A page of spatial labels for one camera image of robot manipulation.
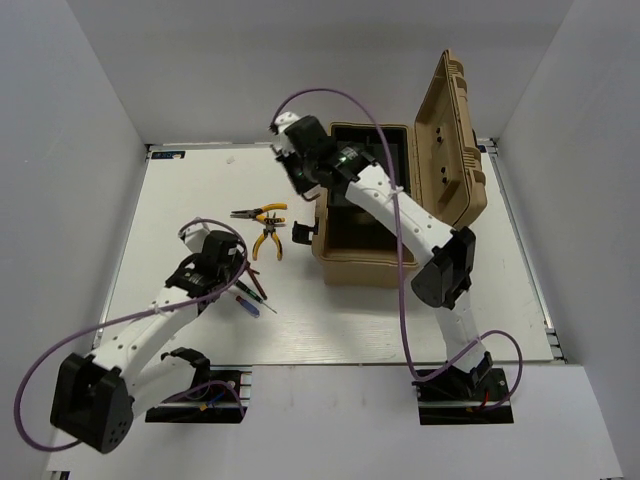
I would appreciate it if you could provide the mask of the tan plastic toolbox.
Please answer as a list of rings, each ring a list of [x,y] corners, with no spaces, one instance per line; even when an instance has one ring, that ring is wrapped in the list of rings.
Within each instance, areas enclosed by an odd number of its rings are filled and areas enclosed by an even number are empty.
[[[412,126],[334,122],[329,133],[384,171],[367,180],[370,191],[356,192],[380,218],[338,192],[315,190],[307,242],[328,285],[395,288],[487,206],[464,66],[451,50],[442,53]]]

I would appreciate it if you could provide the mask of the large dark hex key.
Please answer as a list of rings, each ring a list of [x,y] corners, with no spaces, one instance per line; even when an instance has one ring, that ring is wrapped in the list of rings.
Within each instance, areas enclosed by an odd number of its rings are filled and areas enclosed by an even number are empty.
[[[319,193],[313,193],[310,192],[309,194],[305,193],[302,195],[302,198],[306,201],[306,202],[313,202],[315,201],[317,198],[320,197]]]

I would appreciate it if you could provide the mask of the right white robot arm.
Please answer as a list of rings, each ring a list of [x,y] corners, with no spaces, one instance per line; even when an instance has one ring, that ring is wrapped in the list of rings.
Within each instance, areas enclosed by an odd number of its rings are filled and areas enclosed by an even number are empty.
[[[418,270],[409,284],[435,312],[452,388],[463,398],[477,397],[488,385],[492,359],[471,309],[474,233],[432,216],[392,183],[388,169],[372,155],[357,146],[339,146],[316,117],[285,112],[271,129],[279,139],[276,159],[298,194],[323,187],[344,197],[372,215],[413,255]]]

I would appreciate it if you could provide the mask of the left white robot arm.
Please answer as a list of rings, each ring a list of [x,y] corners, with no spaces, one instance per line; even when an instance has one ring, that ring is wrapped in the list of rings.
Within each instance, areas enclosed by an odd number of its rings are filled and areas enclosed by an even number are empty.
[[[51,424],[107,454],[118,447],[133,421],[162,402],[199,399],[212,385],[201,352],[170,341],[235,282],[245,264],[244,244],[225,230],[186,231],[190,255],[165,281],[149,316],[131,321],[85,355],[70,354],[59,368]]]

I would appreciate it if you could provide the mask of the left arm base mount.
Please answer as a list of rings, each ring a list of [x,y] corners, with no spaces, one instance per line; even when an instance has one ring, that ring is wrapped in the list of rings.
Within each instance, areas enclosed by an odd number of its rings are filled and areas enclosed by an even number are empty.
[[[240,424],[248,412],[252,386],[249,367],[216,366],[201,352],[177,348],[160,355],[160,366],[187,365],[189,384],[179,397],[149,409],[146,423]]]

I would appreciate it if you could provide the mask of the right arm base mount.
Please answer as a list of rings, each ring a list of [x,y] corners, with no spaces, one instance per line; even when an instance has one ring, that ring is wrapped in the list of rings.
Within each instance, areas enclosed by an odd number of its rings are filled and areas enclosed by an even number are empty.
[[[421,426],[506,425],[514,423],[510,401],[495,407],[509,392],[502,368],[492,368],[470,393],[449,373],[412,385]]]

